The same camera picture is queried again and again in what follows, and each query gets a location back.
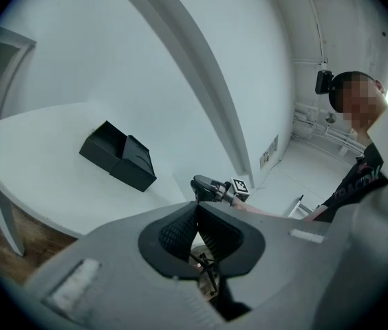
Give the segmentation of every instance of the person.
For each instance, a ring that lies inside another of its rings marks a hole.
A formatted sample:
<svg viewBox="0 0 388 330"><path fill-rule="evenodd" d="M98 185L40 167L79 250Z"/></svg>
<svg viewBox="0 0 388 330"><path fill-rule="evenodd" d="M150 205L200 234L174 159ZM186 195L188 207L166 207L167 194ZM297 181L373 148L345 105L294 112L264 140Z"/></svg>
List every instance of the person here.
<svg viewBox="0 0 388 330"><path fill-rule="evenodd" d="M329 101L336 112L343 114L344 120L358 136L368 141L368 129L388 107L382 84L359 71L337 75L330 84ZM381 172L382 165L382 157L376 146L370 143L364 155L356 158L356 164L332 196L304 219L331 222L338 208L357 203L367 193L388 184L388 179ZM231 206L248 212L267 214L237 197L233 199Z"/></svg>

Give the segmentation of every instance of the black hair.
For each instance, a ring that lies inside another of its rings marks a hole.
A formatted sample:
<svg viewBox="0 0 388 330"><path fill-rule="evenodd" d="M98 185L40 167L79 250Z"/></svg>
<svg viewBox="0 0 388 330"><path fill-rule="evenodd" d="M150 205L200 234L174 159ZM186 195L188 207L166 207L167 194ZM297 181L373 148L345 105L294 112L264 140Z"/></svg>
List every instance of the black hair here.
<svg viewBox="0 0 388 330"><path fill-rule="evenodd" d="M362 75L370 78L371 80L374 80L371 76L360 71L343 72L342 74L339 74L333 78L329 86L329 101L332 108L338 113L343 112L343 102L339 97L342 96L344 82L351 81L353 75Z"/></svg>

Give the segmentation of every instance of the white table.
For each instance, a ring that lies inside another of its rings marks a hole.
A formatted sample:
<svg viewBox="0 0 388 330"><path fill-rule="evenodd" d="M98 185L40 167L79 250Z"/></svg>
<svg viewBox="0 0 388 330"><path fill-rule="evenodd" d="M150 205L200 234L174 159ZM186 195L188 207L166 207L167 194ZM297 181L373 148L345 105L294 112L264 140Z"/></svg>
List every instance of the white table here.
<svg viewBox="0 0 388 330"><path fill-rule="evenodd" d="M79 154L86 137L105 120L89 103L0 120L0 227L16 253L23 255L24 246L11 202L46 225L81 237L104 223L185 201L164 158L152 152L158 179L145 192Z"/></svg>

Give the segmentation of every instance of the black cardboard box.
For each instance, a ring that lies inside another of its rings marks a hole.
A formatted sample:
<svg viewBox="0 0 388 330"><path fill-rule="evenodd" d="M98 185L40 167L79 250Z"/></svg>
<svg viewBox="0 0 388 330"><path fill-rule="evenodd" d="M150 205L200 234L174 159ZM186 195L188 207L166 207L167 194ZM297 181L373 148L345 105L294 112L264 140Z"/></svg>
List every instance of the black cardboard box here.
<svg viewBox="0 0 388 330"><path fill-rule="evenodd" d="M87 137L79 153L141 192L156 180L149 150L108 121Z"/></svg>

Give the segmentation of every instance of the wall outlet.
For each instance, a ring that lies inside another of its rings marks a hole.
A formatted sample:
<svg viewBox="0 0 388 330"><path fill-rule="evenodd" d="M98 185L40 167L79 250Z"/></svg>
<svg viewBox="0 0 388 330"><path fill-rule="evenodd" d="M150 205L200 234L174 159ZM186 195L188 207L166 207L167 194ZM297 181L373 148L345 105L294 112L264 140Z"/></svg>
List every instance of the wall outlet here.
<svg viewBox="0 0 388 330"><path fill-rule="evenodd" d="M263 153L260 157L260 170L267 164L269 159L278 151L278 135L275 137L274 141L270 143L270 146L267 151Z"/></svg>

